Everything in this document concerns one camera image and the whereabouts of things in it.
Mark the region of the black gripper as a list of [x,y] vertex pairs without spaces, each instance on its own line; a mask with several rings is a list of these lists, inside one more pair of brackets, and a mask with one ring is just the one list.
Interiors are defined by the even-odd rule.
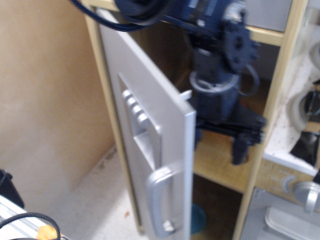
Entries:
[[239,95],[232,89],[222,94],[195,90],[193,96],[193,107],[196,110],[194,148],[202,140],[202,130],[234,137],[233,165],[241,165],[250,147],[262,142],[263,127],[267,123],[262,115],[245,107]]

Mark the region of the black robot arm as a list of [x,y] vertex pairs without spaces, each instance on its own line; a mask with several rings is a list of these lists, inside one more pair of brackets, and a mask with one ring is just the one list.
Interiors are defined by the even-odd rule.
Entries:
[[246,28],[243,0],[117,0],[125,23],[115,23],[80,1],[73,5],[96,22],[119,32],[138,31],[166,22],[186,31],[192,47],[189,81],[195,95],[196,141],[201,130],[233,137],[232,163],[241,165],[249,147],[263,138],[266,119],[246,108],[242,96],[254,95],[260,78],[252,67],[259,43]]

